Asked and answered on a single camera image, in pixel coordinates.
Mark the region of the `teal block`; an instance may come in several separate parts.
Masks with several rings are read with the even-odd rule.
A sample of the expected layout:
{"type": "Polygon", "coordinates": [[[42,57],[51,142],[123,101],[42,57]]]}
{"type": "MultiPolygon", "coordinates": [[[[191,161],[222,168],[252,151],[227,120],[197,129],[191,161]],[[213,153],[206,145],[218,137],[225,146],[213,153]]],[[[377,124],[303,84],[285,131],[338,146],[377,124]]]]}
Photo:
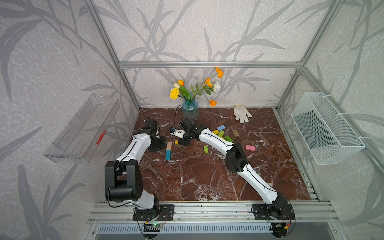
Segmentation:
{"type": "Polygon", "coordinates": [[[170,159],[171,159],[171,151],[170,150],[166,150],[165,160],[169,161],[170,159]]]}

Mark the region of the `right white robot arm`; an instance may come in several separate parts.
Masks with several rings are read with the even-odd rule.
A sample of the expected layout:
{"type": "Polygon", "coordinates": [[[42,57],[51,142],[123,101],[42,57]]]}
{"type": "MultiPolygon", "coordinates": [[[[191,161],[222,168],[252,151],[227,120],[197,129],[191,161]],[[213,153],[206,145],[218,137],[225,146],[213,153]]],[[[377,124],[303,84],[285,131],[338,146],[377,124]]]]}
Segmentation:
{"type": "Polygon", "coordinates": [[[286,215],[287,198],[269,186],[252,168],[241,144],[224,140],[201,124],[195,124],[189,118],[180,122],[182,131],[174,134],[180,138],[179,144],[188,147],[191,140],[199,140],[213,147],[225,156],[226,168],[242,177],[262,198],[272,219],[286,215]]]}

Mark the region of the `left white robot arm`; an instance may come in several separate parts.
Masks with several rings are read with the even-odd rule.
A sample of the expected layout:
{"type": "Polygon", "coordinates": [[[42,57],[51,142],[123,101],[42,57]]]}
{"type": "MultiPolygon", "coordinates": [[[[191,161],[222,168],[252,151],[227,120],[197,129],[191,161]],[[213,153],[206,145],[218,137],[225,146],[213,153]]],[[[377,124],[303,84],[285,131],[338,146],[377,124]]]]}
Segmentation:
{"type": "Polygon", "coordinates": [[[105,196],[107,203],[132,204],[139,210],[155,209],[156,197],[144,190],[140,161],[146,151],[156,153],[167,146],[160,136],[158,122],[145,120],[128,148],[115,161],[105,165],[105,196]]]}

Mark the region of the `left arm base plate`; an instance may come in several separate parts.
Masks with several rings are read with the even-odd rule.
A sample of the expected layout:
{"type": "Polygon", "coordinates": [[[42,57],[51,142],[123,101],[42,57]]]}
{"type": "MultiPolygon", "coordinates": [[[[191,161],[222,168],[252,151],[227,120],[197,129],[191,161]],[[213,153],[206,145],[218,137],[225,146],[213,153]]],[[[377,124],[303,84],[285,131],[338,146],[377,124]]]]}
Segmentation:
{"type": "Polygon", "coordinates": [[[172,221],[175,213],[175,205],[160,204],[154,205],[149,210],[139,210],[134,208],[133,221],[172,221]]]}

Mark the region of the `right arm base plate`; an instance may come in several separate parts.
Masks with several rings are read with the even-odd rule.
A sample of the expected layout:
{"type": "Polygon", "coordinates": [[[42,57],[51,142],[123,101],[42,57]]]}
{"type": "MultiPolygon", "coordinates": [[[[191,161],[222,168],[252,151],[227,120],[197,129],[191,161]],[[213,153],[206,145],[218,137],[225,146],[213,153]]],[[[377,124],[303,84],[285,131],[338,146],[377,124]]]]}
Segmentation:
{"type": "Polygon", "coordinates": [[[285,210],[275,209],[272,205],[253,204],[251,212],[254,214],[255,220],[293,221],[296,219],[295,211],[291,204],[287,204],[285,210]]]}

